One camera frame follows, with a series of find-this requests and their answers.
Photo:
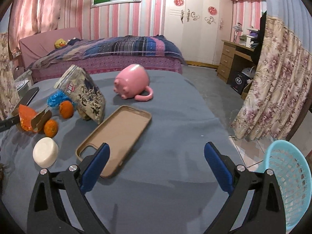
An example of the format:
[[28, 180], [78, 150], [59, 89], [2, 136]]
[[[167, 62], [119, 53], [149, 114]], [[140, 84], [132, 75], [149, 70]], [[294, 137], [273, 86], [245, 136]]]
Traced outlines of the orange snack wrapper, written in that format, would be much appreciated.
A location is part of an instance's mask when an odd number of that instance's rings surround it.
[[37, 112], [34, 109], [22, 104], [19, 105], [18, 111], [21, 128], [27, 132], [32, 131], [33, 128], [31, 125], [31, 120], [37, 115]]

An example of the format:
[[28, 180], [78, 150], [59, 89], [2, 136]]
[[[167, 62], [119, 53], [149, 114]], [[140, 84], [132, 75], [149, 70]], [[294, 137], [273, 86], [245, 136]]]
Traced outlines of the yellow duck plush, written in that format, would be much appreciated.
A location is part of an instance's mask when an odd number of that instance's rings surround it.
[[58, 40], [56, 40], [56, 42], [54, 43], [54, 47], [55, 47], [56, 49], [59, 49], [59, 48], [64, 47], [64, 46], [66, 46], [66, 45], [67, 45], [67, 41], [65, 41], [64, 39], [58, 39]]

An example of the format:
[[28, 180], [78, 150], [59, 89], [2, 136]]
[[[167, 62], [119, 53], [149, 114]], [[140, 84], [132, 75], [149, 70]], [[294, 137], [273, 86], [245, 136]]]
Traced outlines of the white wardrobe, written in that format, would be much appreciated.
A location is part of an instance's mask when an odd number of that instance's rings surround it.
[[218, 66], [232, 19], [232, 0], [166, 0], [163, 34], [188, 64]]

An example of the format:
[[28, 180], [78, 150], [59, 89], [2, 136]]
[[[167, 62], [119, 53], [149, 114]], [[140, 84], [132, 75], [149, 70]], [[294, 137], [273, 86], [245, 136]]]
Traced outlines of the floral beige curtain left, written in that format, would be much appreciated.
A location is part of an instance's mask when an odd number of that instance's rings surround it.
[[19, 95], [15, 86], [13, 78], [12, 65], [8, 52], [8, 33], [1, 33], [0, 46], [0, 87], [1, 87], [1, 103], [0, 103], [0, 117], [1, 121], [5, 120], [7, 116], [13, 111], [19, 102]]

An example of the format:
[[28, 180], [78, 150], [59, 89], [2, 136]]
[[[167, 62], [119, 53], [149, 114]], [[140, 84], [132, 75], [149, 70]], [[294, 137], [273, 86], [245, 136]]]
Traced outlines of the pink pig mug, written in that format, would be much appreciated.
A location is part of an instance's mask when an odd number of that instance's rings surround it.
[[113, 90], [122, 99], [149, 101], [153, 98], [153, 90], [149, 84], [150, 79], [145, 68], [139, 64], [132, 64], [116, 76]]

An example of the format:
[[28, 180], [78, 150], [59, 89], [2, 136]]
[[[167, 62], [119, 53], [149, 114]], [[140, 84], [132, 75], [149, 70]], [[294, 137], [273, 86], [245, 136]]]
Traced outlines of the orange tangerine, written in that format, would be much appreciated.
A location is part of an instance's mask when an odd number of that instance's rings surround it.
[[63, 119], [69, 119], [74, 115], [74, 106], [69, 100], [65, 100], [60, 104], [59, 112]]
[[43, 130], [47, 137], [53, 138], [58, 132], [58, 123], [54, 119], [49, 119], [45, 123]]

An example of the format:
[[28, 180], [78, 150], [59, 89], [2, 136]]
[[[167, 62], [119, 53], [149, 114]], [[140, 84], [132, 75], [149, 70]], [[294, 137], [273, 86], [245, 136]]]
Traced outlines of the black smartphone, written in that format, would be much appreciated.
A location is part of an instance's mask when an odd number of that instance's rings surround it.
[[28, 106], [38, 92], [39, 92], [39, 87], [34, 87], [34, 88], [28, 90], [27, 93], [17, 103], [16, 107], [12, 111], [12, 113], [11, 113], [12, 117], [14, 117], [18, 114], [18, 108], [20, 105]]

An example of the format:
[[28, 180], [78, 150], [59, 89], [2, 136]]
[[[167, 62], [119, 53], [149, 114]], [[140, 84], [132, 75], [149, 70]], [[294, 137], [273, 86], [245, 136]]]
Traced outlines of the torn brown cardboard piece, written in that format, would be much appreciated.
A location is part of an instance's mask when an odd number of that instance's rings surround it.
[[52, 112], [49, 109], [44, 109], [31, 119], [31, 127], [35, 133], [40, 132], [45, 123], [52, 117]]

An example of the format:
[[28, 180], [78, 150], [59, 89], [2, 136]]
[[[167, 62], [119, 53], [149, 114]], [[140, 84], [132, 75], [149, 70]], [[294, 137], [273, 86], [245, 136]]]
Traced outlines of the blue plastic bag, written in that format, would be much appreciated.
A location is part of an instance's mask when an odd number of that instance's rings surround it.
[[47, 99], [48, 107], [55, 108], [59, 107], [64, 101], [69, 101], [71, 104], [73, 101], [61, 90], [57, 90]]

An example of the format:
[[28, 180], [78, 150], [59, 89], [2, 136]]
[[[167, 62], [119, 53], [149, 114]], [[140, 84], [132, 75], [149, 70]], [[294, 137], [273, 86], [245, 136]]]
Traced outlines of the floral beige curtain right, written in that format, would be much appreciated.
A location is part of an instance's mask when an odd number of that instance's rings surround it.
[[232, 128], [238, 139], [286, 138], [311, 88], [311, 14], [302, 0], [267, 0], [251, 88]]

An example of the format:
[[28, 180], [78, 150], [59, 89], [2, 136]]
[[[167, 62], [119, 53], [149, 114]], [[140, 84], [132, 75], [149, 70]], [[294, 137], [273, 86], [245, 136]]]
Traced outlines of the pink window curtain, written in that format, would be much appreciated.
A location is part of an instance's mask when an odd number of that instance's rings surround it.
[[14, 0], [8, 24], [8, 45], [15, 55], [19, 41], [52, 30], [82, 28], [82, 9], [78, 0]]

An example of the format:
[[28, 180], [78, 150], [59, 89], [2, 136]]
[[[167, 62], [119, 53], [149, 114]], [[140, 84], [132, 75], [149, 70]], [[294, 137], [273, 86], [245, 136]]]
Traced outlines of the tan phone case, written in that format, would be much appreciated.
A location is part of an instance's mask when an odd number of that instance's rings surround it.
[[103, 143], [108, 144], [110, 157], [100, 176], [112, 177], [122, 166], [151, 119], [149, 112], [127, 105], [120, 106], [78, 146], [76, 157], [82, 161], [82, 153], [88, 146], [98, 150]]

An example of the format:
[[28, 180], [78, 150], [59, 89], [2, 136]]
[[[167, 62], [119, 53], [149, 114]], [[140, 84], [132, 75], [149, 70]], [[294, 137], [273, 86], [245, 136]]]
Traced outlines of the turquoise plastic laundry basket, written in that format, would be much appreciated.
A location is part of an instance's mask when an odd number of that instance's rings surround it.
[[286, 230], [291, 231], [302, 219], [311, 201], [310, 167], [295, 145], [285, 140], [272, 142], [257, 172], [271, 169], [276, 176], [285, 208]]

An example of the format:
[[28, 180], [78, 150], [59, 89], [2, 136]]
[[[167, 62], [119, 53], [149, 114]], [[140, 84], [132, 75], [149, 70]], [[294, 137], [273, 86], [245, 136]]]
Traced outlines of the floral beige curtain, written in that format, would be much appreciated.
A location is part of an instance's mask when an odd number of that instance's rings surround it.
[[232, 128], [238, 139], [286, 138], [311, 88], [311, 14], [302, 0], [267, 0], [251, 88]]
[[15, 86], [13, 78], [12, 65], [8, 52], [8, 33], [1, 33], [0, 46], [0, 87], [1, 87], [1, 103], [0, 103], [0, 117], [1, 121], [5, 120], [7, 116], [13, 111], [19, 102], [19, 95]]

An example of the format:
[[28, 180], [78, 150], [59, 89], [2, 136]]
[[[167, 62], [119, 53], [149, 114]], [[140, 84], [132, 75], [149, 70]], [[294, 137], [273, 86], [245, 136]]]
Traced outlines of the black box under desk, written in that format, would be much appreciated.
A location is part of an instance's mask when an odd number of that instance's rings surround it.
[[234, 72], [231, 75], [230, 79], [230, 86], [234, 89], [238, 94], [242, 94], [244, 88], [247, 86], [250, 77], [241, 73], [241, 72]]

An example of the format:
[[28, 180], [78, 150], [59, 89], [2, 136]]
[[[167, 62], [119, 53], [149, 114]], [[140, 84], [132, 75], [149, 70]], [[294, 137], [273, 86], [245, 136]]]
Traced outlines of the wooden desk with drawers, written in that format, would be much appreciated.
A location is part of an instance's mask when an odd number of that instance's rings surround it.
[[254, 66], [251, 59], [251, 54], [254, 50], [234, 42], [222, 41], [223, 48], [217, 69], [217, 76], [229, 85], [234, 73]]

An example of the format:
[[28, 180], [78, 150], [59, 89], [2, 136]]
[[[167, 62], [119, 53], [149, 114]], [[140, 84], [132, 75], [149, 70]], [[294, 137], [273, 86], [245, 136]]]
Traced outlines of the patterned snack bag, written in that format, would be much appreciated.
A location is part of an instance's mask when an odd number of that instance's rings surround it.
[[106, 100], [85, 69], [71, 65], [54, 88], [61, 90], [76, 104], [80, 117], [90, 118], [97, 124], [104, 120]]

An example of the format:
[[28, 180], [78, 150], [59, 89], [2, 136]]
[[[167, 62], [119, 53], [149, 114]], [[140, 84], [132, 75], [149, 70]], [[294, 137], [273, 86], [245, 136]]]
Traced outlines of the white round soap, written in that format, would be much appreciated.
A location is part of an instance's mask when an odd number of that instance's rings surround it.
[[41, 168], [49, 168], [54, 164], [59, 153], [56, 142], [50, 137], [40, 139], [33, 148], [33, 159]]

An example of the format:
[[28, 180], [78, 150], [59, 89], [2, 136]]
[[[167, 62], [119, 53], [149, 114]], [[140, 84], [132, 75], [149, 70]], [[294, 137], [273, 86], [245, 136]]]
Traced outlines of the pink bed with plaid quilt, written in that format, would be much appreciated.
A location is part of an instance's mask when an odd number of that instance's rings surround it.
[[[58, 39], [64, 39], [67, 45], [56, 49], [54, 43]], [[19, 46], [34, 82], [59, 78], [71, 65], [89, 74], [101, 74], [120, 71], [131, 64], [181, 73], [181, 66], [186, 64], [178, 47], [163, 35], [86, 40], [77, 28], [64, 28], [25, 37]]]

